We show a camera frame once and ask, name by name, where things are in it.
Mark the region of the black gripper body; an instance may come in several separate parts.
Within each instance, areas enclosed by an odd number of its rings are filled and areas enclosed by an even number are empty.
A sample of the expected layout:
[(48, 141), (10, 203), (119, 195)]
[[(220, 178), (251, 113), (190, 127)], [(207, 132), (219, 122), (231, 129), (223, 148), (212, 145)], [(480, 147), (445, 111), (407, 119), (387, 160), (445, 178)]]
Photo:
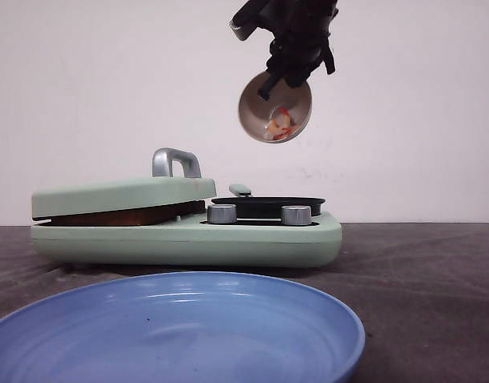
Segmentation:
[(288, 20), (276, 28), (266, 71), (280, 76), (289, 87), (301, 86), (323, 64), (335, 72), (329, 47), (329, 24), (337, 16), (335, 1), (296, 1)]

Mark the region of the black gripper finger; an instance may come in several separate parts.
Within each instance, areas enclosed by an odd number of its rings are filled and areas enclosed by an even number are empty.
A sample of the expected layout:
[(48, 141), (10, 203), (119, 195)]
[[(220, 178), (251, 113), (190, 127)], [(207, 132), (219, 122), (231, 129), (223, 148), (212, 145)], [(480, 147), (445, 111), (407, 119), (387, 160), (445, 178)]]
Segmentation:
[(262, 80), (262, 83), (258, 87), (257, 94), (263, 100), (269, 100), (271, 91), (280, 81), (280, 76), (274, 73), (263, 72), (259, 77)]

